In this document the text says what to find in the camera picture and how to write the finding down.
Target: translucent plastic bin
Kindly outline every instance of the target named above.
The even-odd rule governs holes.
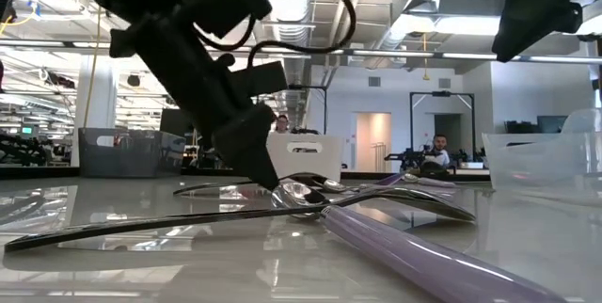
[[[152,130],[79,129],[83,177],[154,178],[178,176],[186,141]]]
[[[560,134],[483,134],[493,187],[602,204],[602,128],[585,125],[600,119],[597,109],[579,110]]]

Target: ceiling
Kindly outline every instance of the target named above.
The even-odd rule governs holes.
[[[19,18],[22,21],[32,11],[28,1],[16,0],[15,8]],[[103,15],[100,27],[96,21],[98,6],[93,0],[33,0],[40,7],[31,21],[19,26],[9,26],[6,28],[3,40],[58,40],[58,41],[82,41],[93,42],[97,39],[97,32],[100,28],[100,42],[109,42],[109,30],[112,28],[125,29],[128,24],[117,16]],[[388,30],[392,23],[391,3],[395,0],[356,0],[357,26],[356,33],[353,36],[352,43],[364,48],[371,48],[383,34]],[[329,37],[335,24],[338,0],[310,0],[310,17],[307,20],[298,22],[310,29],[309,44],[312,46],[325,46],[329,44]],[[341,18],[338,25],[343,26],[346,16]],[[277,20],[268,16],[266,22],[256,25],[254,36],[246,45],[254,45],[258,40],[272,40],[275,29],[278,25]],[[241,38],[246,30],[246,23],[239,24],[230,34],[220,40],[223,43],[234,43]],[[400,48],[407,50],[445,51],[457,53],[489,53],[493,36],[475,36],[475,35],[453,35],[431,32],[424,36],[411,37],[405,36]],[[527,50],[530,55],[567,55],[578,50],[578,40],[575,36],[566,36],[561,34],[551,35],[533,45]],[[43,81],[45,72],[59,73],[61,76],[71,79],[75,84],[78,80],[78,72],[81,61],[81,53],[77,50],[71,52],[52,52],[14,50],[12,48],[0,45],[0,58],[7,66],[7,78],[3,83],[6,91],[36,91],[50,92],[63,91],[67,95],[37,95],[35,97],[42,100],[48,100],[57,104],[65,104],[64,107],[73,112],[73,105],[76,103],[74,96],[69,92],[73,89],[66,89],[61,86],[54,86]],[[278,56],[270,56],[258,59],[255,64],[280,60]],[[313,56],[310,61],[312,64],[324,64],[323,56]],[[151,93],[165,94],[165,89],[157,83],[144,63],[137,57],[123,58],[116,61],[119,64],[121,76],[119,78],[119,93]],[[237,57],[234,70],[242,69],[246,64],[244,57]],[[413,70],[423,67],[425,60],[421,58],[408,58],[403,68]],[[443,60],[429,59],[429,68],[458,68],[462,66],[462,60]],[[130,87],[127,78],[130,74],[139,74],[141,76],[141,85],[138,88]],[[4,114],[8,109],[15,107],[22,108],[18,104],[8,104],[7,100],[1,100],[4,105],[0,108]],[[302,107],[302,95],[276,96],[269,101],[277,112],[292,111]],[[165,97],[153,98],[128,98],[119,97],[118,100],[118,124],[131,128],[155,128],[158,129],[158,120],[160,110],[164,107],[171,107],[166,103]],[[0,121],[17,120],[14,117],[22,118],[15,114],[13,117],[4,116]]]

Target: computer monitor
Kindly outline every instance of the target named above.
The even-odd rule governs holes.
[[[537,127],[542,134],[557,134],[567,118],[568,116],[538,116]]]

